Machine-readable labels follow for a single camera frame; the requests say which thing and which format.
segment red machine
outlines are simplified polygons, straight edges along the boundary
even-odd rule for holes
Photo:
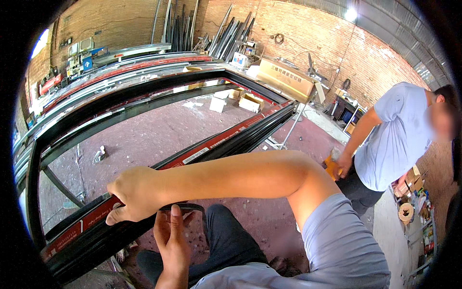
[[[44,85],[40,87],[40,95],[44,95],[47,93],[48,89],[52,86],[56,86],[61,83],[62,75],[58,74],[57,76],[53,77],[52,79],[48,80]]]

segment red painted floor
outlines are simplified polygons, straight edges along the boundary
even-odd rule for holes
[[[50,167],[72,192],[86,191],[85,201],[88,202],[106,192],[106,184],[113,181],[124,169],[132,166],[153,165],[253,115],[252,112],[238,107],[237,102],[232,99],[227,99],[228,104],[221,114],[208,109],[210,97],[199,97],[192,101],[204,103],[204,105],[188,108],[183,106],[187,101],[181,101],[133,117],[82,142],[79,145],[81,156],[78,163],[76,162],[77,147],[74,147],[55,160]],[[293,120],[289,121],[273,137],[282,142],[292,124]],[[93,157],[101,145],[106,147],[109,157],[100,163],[93,164]],[[264,145],[269,147],[263,143],[256,150],[262,150]],[[303,118],[289,137],[287,147],[301,150],[321,163],[333,147],[342,150],[343,144]],[[42,222],[47,222],[44,226],[45,231],[76,210],[59,210],[66,198],[42,174],[40,201]],[[235,198],[192,202],[204,208],[213,203],[222,203],[250,232],[266,253],[269,261],[275,256],[287,257],[301,271],[308,271],[309,264],[301,236],[296,231],[295,219],[286,199]],[[193,254],[193,264],[204,261],[208,257],[208,247],[202,232],[199,212],[196,213],[186,233]],[[137,242],[139,247],[129,250],[130,255],[122,266],[136,279],[137,288],[153,288],[139,272],[134,261],[138,250],[157,249],[152,231],[146,232]],[[120,280],[102,278],[88,273],[67,285],[66,288],[125,288],[125,284]]]

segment light blue t-shirt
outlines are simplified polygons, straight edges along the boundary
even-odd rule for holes
[[[310,273],[287,278],[255,262],[210,273],[192,289],[389,287],[391,273],[385,255],[345,195],[330,196],[311,213],[302,239]]]
[[[425,90],[401,82],[388,90],[374,105],[382,120],[358,149],[354,158],[356,173],[373,191],[384,191],[428,150],[432,127],[426,116]]]

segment stacked metal profile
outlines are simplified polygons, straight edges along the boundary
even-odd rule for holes
[[[176,14],[178,1],[175,5],[175,9],[173,10],[171,0],[169,0],[167,13],[165,15],[164,32],[162,34],[162,42],[171,43],[172,45],[169,52],[192,50],[198,5],[199,0],[196,0],[195,9],[189,11],[189,15],[185,15],[186,5],[183,4],[180,16]]]
[[[209,55],[215,58],[222,59],[226,62],[229,62],[234,56],[234,52],[238,51],[240,43],[246,39],[250,33],[255,17],[252,18],[252,21],[249,24],[250,17],[252,12],[249,12],[247,18],[244,22],[236,20],[235,17],[231,19],[227,28],[221,33],[224,23],[227,21],[228,16],[231,12],[232,4],[230,5],[228,12],[226,13],[223,21],[221,22],[220,28],[218,29],[217,35],[213,38],[212,42],[208,45],[205,41],[205,38],[208,37],[206,34],[204,36],[204,50],[209,51]]]

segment barcode sticker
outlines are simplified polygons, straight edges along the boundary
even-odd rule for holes
[[[193,154],[192,156],[186,158],[183,160],[183,163],[184,164],[187,164],[189,163],[190,161],[194,160],[195,158],[197,158],[198,156],[200,156],[201,154],[205,153],[206,151],[208,151],[209,149],[208,148],[203,148],[201,149],[200,151],[198,151],[197,153]]]

